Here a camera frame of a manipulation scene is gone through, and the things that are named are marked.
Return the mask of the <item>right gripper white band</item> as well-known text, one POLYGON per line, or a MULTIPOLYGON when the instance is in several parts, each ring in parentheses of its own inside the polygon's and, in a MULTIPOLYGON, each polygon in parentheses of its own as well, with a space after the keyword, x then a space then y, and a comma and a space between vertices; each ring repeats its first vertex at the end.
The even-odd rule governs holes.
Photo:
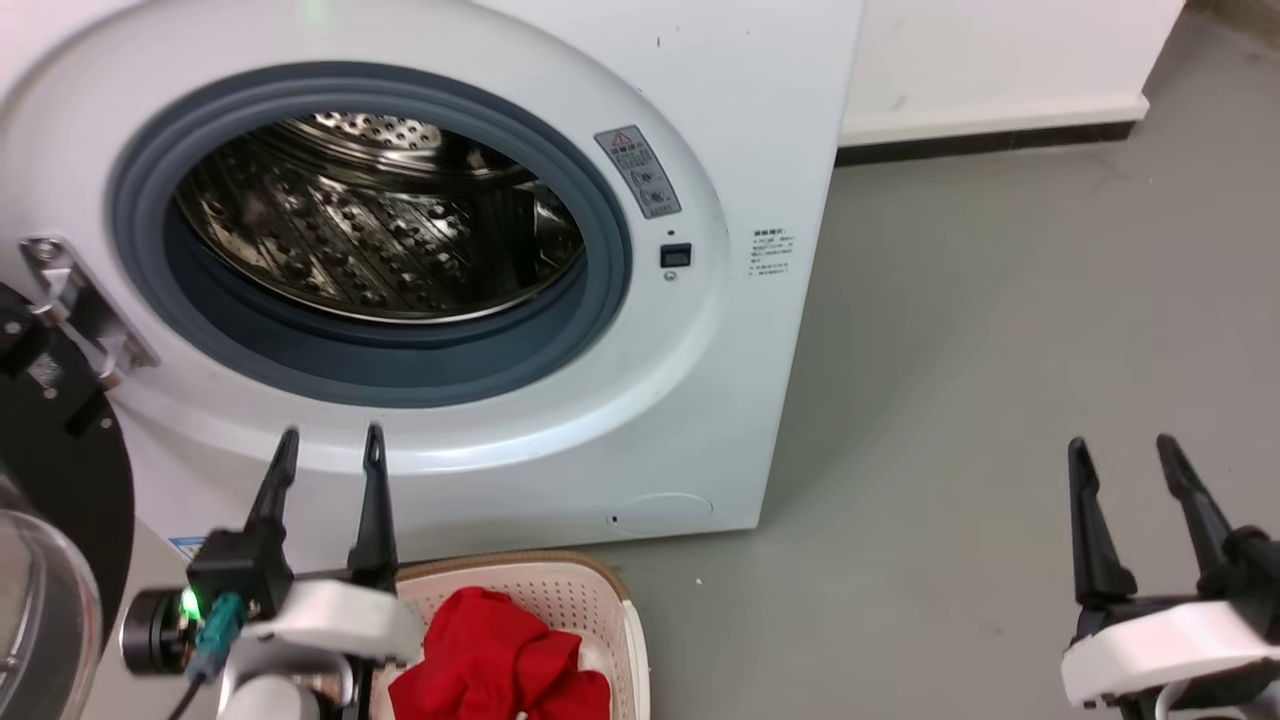
POLYGON ((1068 702, 1120 711, 1277 710, 1277 542, 1233 532, 1178 439, 1157 436, 1199 578, 1217 600, 1137 598, 1100 506, 1100 477, 1082 437, 1068 446, 1076 630, 1061 662, 1068 702))

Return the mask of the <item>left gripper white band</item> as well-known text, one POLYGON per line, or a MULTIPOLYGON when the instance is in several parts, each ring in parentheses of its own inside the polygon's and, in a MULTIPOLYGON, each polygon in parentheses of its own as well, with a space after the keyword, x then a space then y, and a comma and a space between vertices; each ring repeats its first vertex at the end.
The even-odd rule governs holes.
POLYGON ((216 529, 187 566, 187 609, 198 614, 195 665, 221 665, 242 638, 353 656, 376 665, 416 659, 421 616, 394 592, 399 565, 383 428, 364 451, 364 503, 348 552, 349 579, 298 582, 283 550, 285 497, 300 430, 287 428, 268 464, 243 530, 216 529))

